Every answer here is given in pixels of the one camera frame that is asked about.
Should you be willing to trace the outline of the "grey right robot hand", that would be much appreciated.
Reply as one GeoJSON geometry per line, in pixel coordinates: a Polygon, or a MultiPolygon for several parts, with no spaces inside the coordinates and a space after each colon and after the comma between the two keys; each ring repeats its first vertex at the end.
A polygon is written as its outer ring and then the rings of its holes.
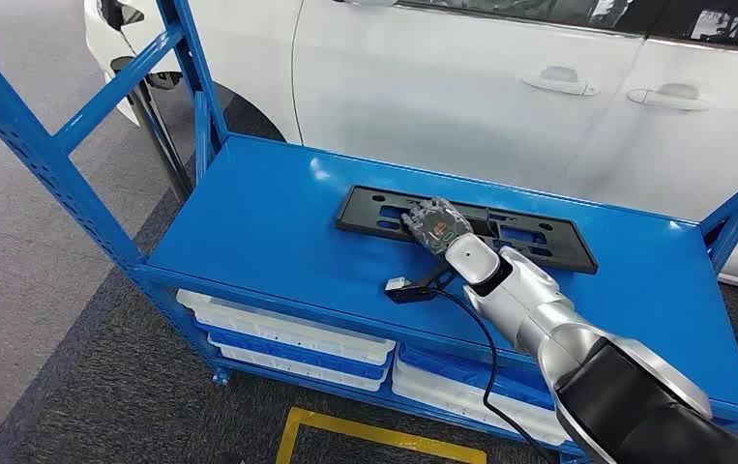
{"type": "Polygon", "coordinates": [[[401,221],[425,249],[444,255],[458,237],[472,233],[470,222],[449,201],[440,197],[415,203],[401,221]]]}

